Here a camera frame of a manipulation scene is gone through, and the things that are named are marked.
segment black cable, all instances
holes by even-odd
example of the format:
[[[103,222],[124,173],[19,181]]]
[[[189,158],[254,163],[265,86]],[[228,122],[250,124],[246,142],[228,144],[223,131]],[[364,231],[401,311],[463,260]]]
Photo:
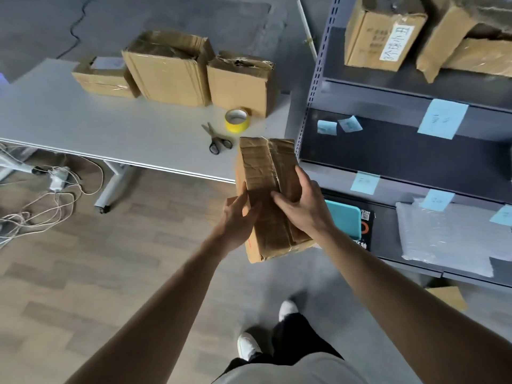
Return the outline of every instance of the black cable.
[[[89,5],[90,3],[92,3],[94,0],[86,0],[83,4],[82,4],[82,15],[80,16],[80,19],[76,20],[73,24],[71,24],[71,26],[69,27],[69,33],[71,34],[71,36],[73,36],[75,38],[75,43],[69,47],[66,51],[64,51],[62,54],[60,54],[59,56],[57,56],[56,59],[60,59],[62,58],[64,55],[66,55],[68,52],[72,51],[73,49],[76,48],[76,46],[78,44],[80,44],[82,42],[82,39],[80,39],[78,36],[75,35],[74,33],[74,29],[76,28],[77,25],[79,25],[83,18],[85,18],[86,16],[86,8],[87,8],[87,5]]]

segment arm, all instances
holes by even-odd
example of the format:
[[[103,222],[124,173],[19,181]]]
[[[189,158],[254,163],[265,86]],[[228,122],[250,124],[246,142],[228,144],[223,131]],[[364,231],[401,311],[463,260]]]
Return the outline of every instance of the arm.
[[[297,166],[302,197],[272,193],[291,222],[323,248],[425,384],[508,382],[512,345],[357,245],[336,228],[316,182]]]
[[[199,249],[68,384],[167,383],[217,266],[249,238],[258,218],[261,205],[242,216],[246,202],[245,187],[226,201],[221,221]]]

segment metal shelving unit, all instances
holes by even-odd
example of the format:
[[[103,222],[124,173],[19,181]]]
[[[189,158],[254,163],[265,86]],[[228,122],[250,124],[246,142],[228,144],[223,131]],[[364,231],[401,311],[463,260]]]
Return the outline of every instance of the metal shelving unit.
[[[395,202],[411,202],[429,188],[453,191],[454,202],[491,210],[512,202],[512,81],[441,70],[429,84],[415,67],[417,46],[396,73],[345,66],[345,27],[354,2],[332,1],[298,133],[298,157],[313,179],[337,193],[361,196],[350,192],[358,170],[381,175],[375,194],[365,197],[389,207],[380,209],[385,223],[374,225],[377,256],[420,273],[512,288],[512,263],[492,259],[495,277],[485,278],[404,260],[399,238],[389,242],[398,230]],[[433,98],[470,105],[451,141],[414,129]],[[360,117],[364,131],[319,135],[317,120],[336,120],[338,114]]]

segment caster wheel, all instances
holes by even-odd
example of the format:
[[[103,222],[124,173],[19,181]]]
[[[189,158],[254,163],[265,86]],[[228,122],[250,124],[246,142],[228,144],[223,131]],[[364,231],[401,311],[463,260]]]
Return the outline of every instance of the caster wheel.
[[[109,205],[105,205],[105,207],[99,207],[99,206],[96,206],[96,207],[98,208],[100,214],[107,214],[108,212],[110,212]]]

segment hand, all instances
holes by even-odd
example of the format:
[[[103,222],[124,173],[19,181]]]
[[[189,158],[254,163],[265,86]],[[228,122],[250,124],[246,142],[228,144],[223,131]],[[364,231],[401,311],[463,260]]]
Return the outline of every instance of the hand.
[[[247,215],[242,214],[247,198],[247,185],[244,182],[242,194],[226,200],[221,220],[210,235],[210,239],[223,249],[223,257],[247,241],[253,231],[254,223],[259,217],[261,202],[251,207]]]
[[[271,195],[293,225],[316,239],[319,233],[336,229],[336,226],[318,183],[312,181],[301,167],[295,166],[295,171],[302,186],[301,199],[293,203],[277,191],[273,191]]]

